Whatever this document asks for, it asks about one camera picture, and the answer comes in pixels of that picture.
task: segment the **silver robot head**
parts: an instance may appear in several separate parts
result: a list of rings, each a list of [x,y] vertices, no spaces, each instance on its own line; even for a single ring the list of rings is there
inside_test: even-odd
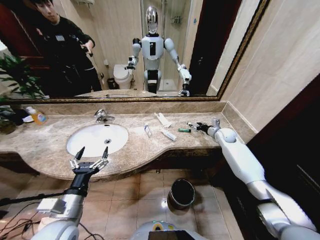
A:
[[[148,24],[150,34],[155,34],[158,28],[158,13],[154,6],[149,6],[145,13],[145,20]]]

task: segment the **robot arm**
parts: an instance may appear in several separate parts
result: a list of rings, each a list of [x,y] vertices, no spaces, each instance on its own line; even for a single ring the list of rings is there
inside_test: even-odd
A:
[[[133,55],[129,57],[128,66],[126,66],[124,69],[136,69],[139,61],[139,53],[141,50],[141,41],[139,38],[135,38],[132,40],[132,50]]]
[[[96,162],[78,162],[84,151],[85,147],[69,161],[75,177],[70,187],[63,192],[62,199],[44,198],[37,207],[38,212],[51,213],[49,217],[51,223],[39,229],[32,240],[78,239],[77,227],[83,213],[83,202],[88,194],[89,180],[109,163],[108,147]]]
[[[182,90],[179,92],[179,94],[184,96],[190,96],[189,84],[191,81],[191,75],[184,64],[180,65],[179,56],[175,50],[174,42],[171,40],[171,38],[167,38],[164,41],[164,46],[170,54],[172,60],[176,64],[180,77],[183,79]]]
[[[268,231],[281,240],[301,240],[310,236],[320,240],[317,229],[300,206],[287,194],[272,187],[265,179],[265,170],[250,149],[230,128],[220,128],[220,120],[212,125],[201,122],[188,125],[210,135],[222,148],[222,153],[234,175],[246,184],[259,200],[270,200],[258,206],[260,218]]]

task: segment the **mirror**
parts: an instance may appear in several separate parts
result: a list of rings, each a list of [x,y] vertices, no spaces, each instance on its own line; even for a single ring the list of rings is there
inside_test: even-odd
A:
[[[0,101],[216,100],[254,2],[2,0]]]

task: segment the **mirror frame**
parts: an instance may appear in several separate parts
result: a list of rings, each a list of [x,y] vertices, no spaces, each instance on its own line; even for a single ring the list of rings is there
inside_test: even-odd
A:
[[[4,105],[10,104],[85,104],[85,103],[113,103],[113,102],[201,102],[201,101],[220,101],[224,94],[237,66],[245,53],[257,26],[268,7],[270,0],[260,0],[250,21],[248,28],[242,38],[232,63],[223,79],[216,96],[155,96],[155,97],[121,97],[121,98],[85,98],[85,97],[69,97],[69,98],[48,98],[48,99],[8,99],[0,102]]]

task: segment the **trash can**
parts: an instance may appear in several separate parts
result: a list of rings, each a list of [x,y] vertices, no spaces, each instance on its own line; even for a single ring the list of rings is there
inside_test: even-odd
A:
[[[119,85],[116,83],[115,79],[112,78],[108,78],[106,80],[106,82],[108,83],[108,87],[109,89],[119,89]]]
[[[190,182],[178,178],[174,181],[168,194],[168,201],[175,209],[185,209],[196,199],[195,189]]]

